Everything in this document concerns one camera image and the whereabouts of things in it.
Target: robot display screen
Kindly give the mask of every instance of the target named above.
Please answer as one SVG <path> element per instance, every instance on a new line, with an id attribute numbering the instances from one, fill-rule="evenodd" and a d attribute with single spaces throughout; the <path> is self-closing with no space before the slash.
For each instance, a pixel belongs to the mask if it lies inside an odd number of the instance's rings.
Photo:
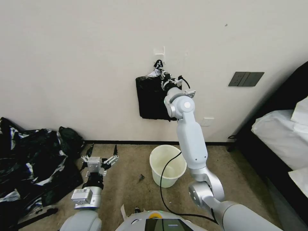
<path id="1" fill-rule="evenodd" d="M 147 219 L 145 231 L 193 231 L 180 219 Z"/>

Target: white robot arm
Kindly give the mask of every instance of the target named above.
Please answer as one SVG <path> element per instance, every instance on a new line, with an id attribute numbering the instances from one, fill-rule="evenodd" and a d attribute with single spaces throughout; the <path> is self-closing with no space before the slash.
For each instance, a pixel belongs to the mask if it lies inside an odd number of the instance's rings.
<path id="1" fill-rule="evenodd" d="M 224 201 L 224 190 L 215 174 L 206 166 L 208 157 L 203 133 L 194 117 L 195 91 L 178 88 L 178 80 L 163 80 L 167 92 L 165 105 L 170 117 L 178 119 L 177 135 L 182 155 L 191 176 L 196 180 L 189 185 L 189 194 L 194 203 L 204 208 L 225 231 L 278 231 L 276 227 L 249 208 L 232 201 Z"/>

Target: beige carpet floor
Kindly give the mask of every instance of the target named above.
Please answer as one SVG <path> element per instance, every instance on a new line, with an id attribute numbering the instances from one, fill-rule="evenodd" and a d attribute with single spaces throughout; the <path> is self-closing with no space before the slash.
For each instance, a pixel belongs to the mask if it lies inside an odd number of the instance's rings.
<path id="1" fill-rule="evenodd" d="M 107 171 L 107 176 L 104 178 L 102 203 L 98 211 L 103 223 L 103 231 L 113 231 L 123 222 L 120 212 L 123 204 L 127 215 L 134 212 L 135 206 L 145 210 L 166 211 L 160 198 L 159 186 L 153 181 L 149 163 L 149 155 L 156 146 L 117 146 L 120 159 Z M 241 203 L 281 227 L 265 184 L 241 153 L 237 151 L 228 153 L 224 146 L 208 146 L 207 148 L 209 153 L 208 168 L 222 182 L 226 200 Z M 113 154 L 113 149 L 114 145 L 111 144 L 96 144 L 94 145 L 92 156 L 107 158 Z M 139 182 L 140 174 L 143 174 L 145 179 Z M 193 203 L 188 194 L 188 184 L 192 181 L 189 171 L 186 170 L 185 174 L 172 187 L 163 189 L 164 199 L 173 211 L 207 215 L 205 211 Z M 76 213 L 76 210 L 73 209 L 73 202 L 70 200 L 71 195 L 72 193 L 57 203 L 59 208 L 57 214 L 46 217 L 20 230 L 59 230 L 64 221 Z M 206 219 L 196 217 L 187 217 L 187 219 L 209 231 L 221 230 L 219 226 Z"/>

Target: baseboard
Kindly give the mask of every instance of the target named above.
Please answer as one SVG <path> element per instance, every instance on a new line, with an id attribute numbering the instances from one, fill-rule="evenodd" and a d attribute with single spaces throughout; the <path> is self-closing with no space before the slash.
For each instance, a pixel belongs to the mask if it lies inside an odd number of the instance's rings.
<path id="1" fill-rule="evenodd" d="M 179 145 L 177 141 L 102 141 L 102 140 L 86 140 L 88 144 L 169 144 L 169 145 Z M 228 146 L 233 144 L 233 142 L 205 142 L 206 145 L 216 145 L 216 146 Z"/>

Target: plastic bucket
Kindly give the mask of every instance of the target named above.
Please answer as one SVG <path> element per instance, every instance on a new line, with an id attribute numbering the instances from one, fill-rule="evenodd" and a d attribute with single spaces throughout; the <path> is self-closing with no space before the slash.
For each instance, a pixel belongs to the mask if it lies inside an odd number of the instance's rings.
<path id="1" fill-rule="evenodd" d="M 153 149 L 150 154 L 150 165 L 152 168 L 153 180 L 157 185 L 160 185 L 161 173 L 166 163 L 179 154 L 180 151 L 181 150 L 171 145 L 161 145 Z M 187 164 L 182 154 L 172 160 L 164 171 L 161 186 L 163 188 L 169 188 L 174 185 L 176 180 L 184 174 L 186 167 Z"/>

